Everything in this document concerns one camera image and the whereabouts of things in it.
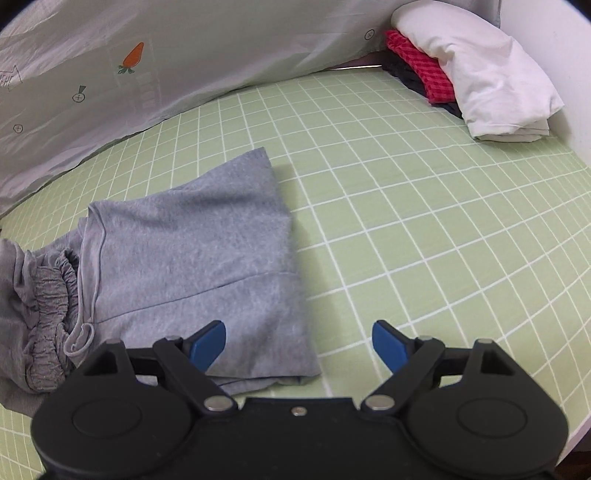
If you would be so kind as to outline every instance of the circular cap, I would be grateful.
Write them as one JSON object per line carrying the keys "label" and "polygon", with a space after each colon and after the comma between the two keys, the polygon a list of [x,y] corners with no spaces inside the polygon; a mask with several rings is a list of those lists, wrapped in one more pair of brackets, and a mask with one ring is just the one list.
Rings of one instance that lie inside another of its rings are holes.
{"label": "circular cap", "polygon": [[105,398],[82,405],[72,422],[89,437],[107,439],[133,430],[142,420],[141,410],[125,400]]}
{"label": "circular cap", "polygon": [[203,405],[205,405],[205,408],[209,411],[226,411],[232,408],[234,402],[230,397],[214,395],[213,397],[206,398]]}
{"label": "circular cap", "polygon": [[365,404],[373,411],[389,410],[396,402],[387,395],[371,395],[365,399]]}
{"label": "circular cap", "polygon": [[47,469],[68,478],[125,480],[172,455],[191,425],[182,399],[134,375],[74,373],[37,411],[31,437]]}
{"label": "circular cap", "polygon": [[464,403],[457,421],[471,434],[500,439],[516,435],[527,425],[527,415],[514,403],[499,398],[479,398]]}
{"label": "circular cap", "polygon": [[293,407],[291,409],[291,414],[296,417],[303,417],[308,413],[308,410],[305,407]]}

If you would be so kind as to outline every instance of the gray hoodie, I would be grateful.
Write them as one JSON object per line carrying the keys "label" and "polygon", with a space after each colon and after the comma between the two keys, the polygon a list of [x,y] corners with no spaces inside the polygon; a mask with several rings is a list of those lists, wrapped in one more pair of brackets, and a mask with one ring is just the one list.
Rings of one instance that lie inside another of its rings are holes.
{"label": "gray hoodie", "polygon": [[226,324],[229,393],[317,375],[291,218],[264,149],[143,199],[94,202],[36,252],[0,241],[0,403],[32,415],[108,338],[128,348]]}

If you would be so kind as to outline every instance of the red checkered cloth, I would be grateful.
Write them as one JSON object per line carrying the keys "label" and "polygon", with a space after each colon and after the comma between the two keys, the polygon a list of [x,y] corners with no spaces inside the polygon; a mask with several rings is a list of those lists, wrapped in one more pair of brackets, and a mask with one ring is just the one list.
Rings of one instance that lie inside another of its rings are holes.
{"label": "red checkered cloth", "polygon": [[453,85],[439,66],[437,59],[432,59],[420,51],[398,30],[386,32],[386,45],[408,63],[423,81],[430,104],[456,101]]}

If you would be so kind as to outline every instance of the white folded cloth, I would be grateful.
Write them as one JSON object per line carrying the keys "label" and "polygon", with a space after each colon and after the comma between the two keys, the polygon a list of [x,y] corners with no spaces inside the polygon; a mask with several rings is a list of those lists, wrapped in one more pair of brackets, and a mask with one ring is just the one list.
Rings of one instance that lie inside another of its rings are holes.
{"label": "white folded cloth", "polygon": [[398,8],[392,27],[439,60],[473,138],[531,142],[550,134],[564,103],[514,38],[479,16],[435,0]]}

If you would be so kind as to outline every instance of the bed sheet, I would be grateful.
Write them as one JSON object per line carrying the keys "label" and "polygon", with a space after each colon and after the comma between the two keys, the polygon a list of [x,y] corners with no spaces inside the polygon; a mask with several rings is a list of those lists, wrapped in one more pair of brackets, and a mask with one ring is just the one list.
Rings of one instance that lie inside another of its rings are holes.
{"label": "bed sheet", "polygon": [[[379,69],[240,90],[108,148],[2,220],[39,248],[87,205],[185,183],[265,147],[293,212],[323,375],[257,395],[352,396],[389,375],[371,349],[387,319],[449,346],[495,339],[565,410],[591,400],[589,168],[560,140],[475,142]],[[2,412],[0,476],[41,466],[28,419]]]}

